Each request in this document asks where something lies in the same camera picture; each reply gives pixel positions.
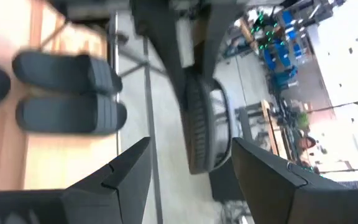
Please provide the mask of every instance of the concrete floor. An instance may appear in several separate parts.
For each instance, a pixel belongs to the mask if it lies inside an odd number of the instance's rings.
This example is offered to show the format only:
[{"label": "concrete floor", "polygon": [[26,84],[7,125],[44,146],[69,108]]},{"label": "concrete floor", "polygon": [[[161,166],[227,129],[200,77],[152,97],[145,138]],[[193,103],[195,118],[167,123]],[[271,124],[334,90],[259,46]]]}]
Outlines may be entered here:
[{"label": "concrete floor", "polygon": [[[177,25],[181,45],[182,65],[193,61],[190,29],[187,21]],[[119,30],[130,35],[127,44],[139,54],[143,52],[142,40],[134,37],[131,17],[119,15]],[[154,50],[150,60],[161,66]],[[119,69],[125,71],[135,64],[120,58]],[[221,205],[213,201],[208,174],[190,175],[188,172],[185,144],[181,130],[178,104],[166,77],[152,73],[152,100],[154,107],[155,139],[164,223],[220,223]],[[216,67],[216,76],[230,94],[235,107],[257,103],[269,98],[264,70],[254,55],[233,58],[231,63]],[[128,109],[128,120],[121,131],[121,146],[125,150],[144,136],[148,136],[145,103],[144,71],[138,70],[123,79],[121,100]],[[143,223],[157,223],[153,181],[149,188]]]}]

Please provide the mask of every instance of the metal bar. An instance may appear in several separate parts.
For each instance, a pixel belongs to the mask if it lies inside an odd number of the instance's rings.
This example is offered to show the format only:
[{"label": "metal bar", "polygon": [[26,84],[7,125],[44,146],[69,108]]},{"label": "metal bar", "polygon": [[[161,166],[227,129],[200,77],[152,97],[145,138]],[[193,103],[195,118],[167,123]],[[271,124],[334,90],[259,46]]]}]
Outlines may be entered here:
[{"label": "metal bar", "polygon": [[[108,62],[111,66],[111,68],[115,71],[116,74],[119,72],[119,61],[118,61],[118,42],[117,42],[117,36],[115,33],[118,30],[118,14],[117,12],[114,12],[110,17],[109,27],[108,27],[108,33],[112,37],[115,38],[108,39]],[[119,94],[115,96],[115,100],[119,101]],[[117,156],[121,153],[121,135],[118,131],[116,134],[116,151]]]},{"label": "metal bar", "polygon": [[340,107],[347,106],[347,105],[357,105],[357,104],[358,104],[358,101],[350,102],[350,103],[343,103],[341,105],[329,106],[329,107],[321,108],[321,109],[317,109],[317,110],[306,111],[306,113],[310,114],[310,113],[319,112],[319,111],[333,110],[335,108],[340,108]]},{"label": "metal bar", "polygon": [[258,118],[258,117],[261,117],[263,115],[264,115],[263,111],[257,111],[257,112],[253,112],[253,113],[248,114],[248,117],[250,117],[250,118]]},{"label": "metal bar", "polygon": [[246,108],[247,108],[247,111],[253,111],[253,110],[259,111],[262,109],[262,104],[261,104],[261,102],[254,103],[251,105],[247,105]]},{"label": "metal bar", "polygon": [[[197,21],[200,19],[201,21],[193,28],[193,32],[196,33],[193,37],[195,41],[202,42],[194,43],[194,61],[196,67],[201,66],[202,76],[207,83],[213,82],[216,59],[226,30],[243,10],[238,4],[227,1],[220,6],[211,6],[207,18],[198,16]],[[195,29],[201,29],[201,33],[197,34]]]},{"label": "metal bar", "polygon": [[126,77],[127,75],[130,75],[130,74],[132,74],[132,73],[138,71],[139,69],[143,68],[144,66],[145,66],[145,64],[138,64],[138,65],[136,65],[135,67],[130,68],[130,69],[128,69],[128,70],[125,71],[125,72],[122,72],[121,74],[119,74],[119,76],[120,76],[121,78],[124,78],[124,77]]},{"label": "metal bar", "polygon": [[[146,59],[149,59],[149,43],[147,38],[143,38],[143,53]],[[155,210],[157,212],[157,224],[163,224],[162,219],[162,205],[161,205],[161,190],[160,190],[160,176],[158,174],[158,160],[157,149],[155,143],[155,126],[154,126],[154,110],[152,99],[152,84],[150,77],[150,64],[148,63],[144,69],[145,75],[145,95],[146,95],[146,107],[147,107],[147,124],[149,127],[149,135],[151,138],[151,151],[152,151],[152,172],[154,182],[154,198],[155,198]]]},{"label": "metal bar", "polygon": [[251,126],[249,125],[248,110],[246,107],[239,108],[239,120],[242,130],[242,138],[249,142],[254,142]]},{"label": "metal bar", "polygon": [[65,20],[65,23],[60,26],[59,28],[55,29],[55,31],[53,33],[51,33],[45,40],[43,40],[40,44],[40,46],[38,47],[38,50],[43,50],[44,47],[51,41],[53,40],[58,34],[60,34],[62,32],[62,30],[64,28],[66,28],[68,24],[68,20]]},{"label": "metal bar", "polygon": [[313,10],[313,12],[311,12],[309,19],[313,18],[313,16],[316,14],[317,10],[321,7],[321,4],[318,4],[315,9]]},{"label": "metal bar", "polygon": [[151,65],[151,63],[149,62],[149,60],[144,59],[140,56],[138,56],[135,52],[131,52],[130,49],[128,49],[127,47],[119,47],[118,48],[119,54],[128,58],[129,60],[138,63],[138,64],[149,64],[150,65],[150,70],[153,72],[156,72],[160,75],[167,75],[166,71],[163,71],[153,65]]}]

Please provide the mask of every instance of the blue bin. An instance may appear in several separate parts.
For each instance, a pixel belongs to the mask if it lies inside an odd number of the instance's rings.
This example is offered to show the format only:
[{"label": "blue bin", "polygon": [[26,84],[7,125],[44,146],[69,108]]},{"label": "blue bin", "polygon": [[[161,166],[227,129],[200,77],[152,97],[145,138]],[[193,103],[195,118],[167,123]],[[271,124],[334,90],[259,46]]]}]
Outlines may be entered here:
[{"label": "blue bin", "polygon": [[296,39],[295,30],[288,32],[287,35],[289,36],[290,40],[295,40]]},{"label": "blue bin", "polygon": [[302,56],[302,50],[301,50],[301,47],[299,46],[299,44],[295,44],[293,46],[293,51],[294,51],[295,57]]},{"label": "blue bin", "polygon": [[275,48],[277,49],[278,56],[280,57],[281,63],[283,63],[284,67],[289,67],[291,65],[290,58],[288,54],[290,53],[285,45],[275,44]]},{"label": "blue bin", "polygon": [[274,71],[276,69],[276,63],[273,61],[272,55],[268,49],[264,49],[264,59],[267,64],[267,67]]},{"label": "blue bin", "polygon": [[291,22],[292,22],[292,20],[293,20],[293,17],[292,17],[292,15],[291,15],[290,11],[283,11],[283,16],[282,16],[282,18],[283,18],[283,21],[284,21],[284,23],[285,23],[285,27],[291,25]]}]

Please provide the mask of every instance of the table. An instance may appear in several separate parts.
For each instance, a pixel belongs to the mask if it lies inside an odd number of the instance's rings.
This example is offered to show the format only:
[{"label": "table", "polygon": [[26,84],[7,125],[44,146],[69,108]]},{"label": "table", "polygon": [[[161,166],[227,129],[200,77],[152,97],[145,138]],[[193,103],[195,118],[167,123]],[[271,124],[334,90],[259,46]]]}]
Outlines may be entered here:
[{"label": "table", "polygon": [[263,116],[273,154],[288,160],[290,158],[290,153],[286,150],[288,139],[283,129],[277,125],[276,118],[272,116],[270,103],[262,100],[260,103],[247,106],[247,110],[248,112],[254,111],[249,113],[250,118]]}]

